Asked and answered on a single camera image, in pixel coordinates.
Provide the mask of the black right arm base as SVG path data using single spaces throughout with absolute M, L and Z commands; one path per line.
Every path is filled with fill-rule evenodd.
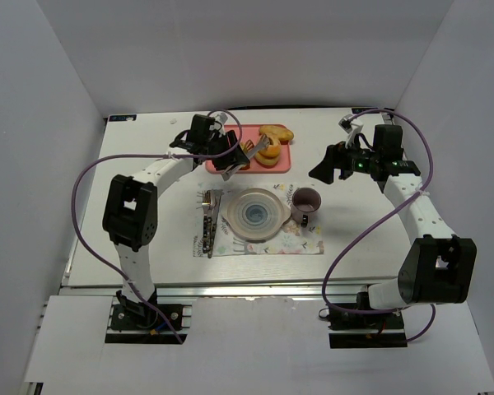
M 329 346 L 334 350 L 408 346 L 400 314 L 348 314 L 324 307 L 318 317 L 329 324 Z

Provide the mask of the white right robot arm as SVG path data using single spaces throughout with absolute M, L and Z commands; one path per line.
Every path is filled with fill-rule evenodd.
M 425 194 L 421 172 L 403 158 L 400 126 L 375 126 L 373 143 L 363 148 L 359 132 L 350 127 L 347 140 L 327 147 L 309 176 L 332 184 L 355 173 L 368 174 L 394 205 L 411 242 L 396 278 L 370 285 L 359 314 L 386 314 L 413 304 L 461 304 L 468 296 L 477 246 L 445 223 Z

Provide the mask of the glazed top donut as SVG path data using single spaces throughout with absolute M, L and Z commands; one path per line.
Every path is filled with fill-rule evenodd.
M 268 146 L 259 151 L 261 156 L 269 159 L 276 158 L 281 153 L 281 143 L 278 138 L 268 136 Z

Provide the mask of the metal serving tongs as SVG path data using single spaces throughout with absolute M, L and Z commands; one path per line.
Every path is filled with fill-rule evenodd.
M 245 153 L 245 157 L 247 161 L 244 161 L 243 163 L 237 163 L 234 165 L 229 166 L 222 174 L 221 177 L 224 181 L 229 180 L 235 173 L 237 173 L 239 170 L 241 170 L 243 167 L 250 165 L 250 161 L 254 158 L 254 155 L 259 152 L 260 150 L 264 149 L 265 147 L 268 146 L 268 136 L 263 135 L 259 139 L 259 142 L 251 148 L 249 151 Z

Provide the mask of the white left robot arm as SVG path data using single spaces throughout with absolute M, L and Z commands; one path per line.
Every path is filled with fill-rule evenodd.
M 168 153 L 130 176 L 112 178 L 102 220 L 119 256 L 125 303 L 151 303 L 156 288 L 151 278 L 148 245 L 158 225 L 158 198 L 173 183 L 210 160 L 218 171 L 247 164 L 240 138 L 225 130 L 229 111 L 193 116 L 190 128 L 178 134 Z

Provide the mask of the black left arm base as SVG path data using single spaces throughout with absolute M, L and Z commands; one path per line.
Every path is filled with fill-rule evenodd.
M 105 343 L 181 345 L 190 327 L 192 306 L 189 304 L 158 304 L 153 295 L 148 302 L 165 317 L 143 302 L 128 300 L 122 291 L 116 292 L 110 309 Z

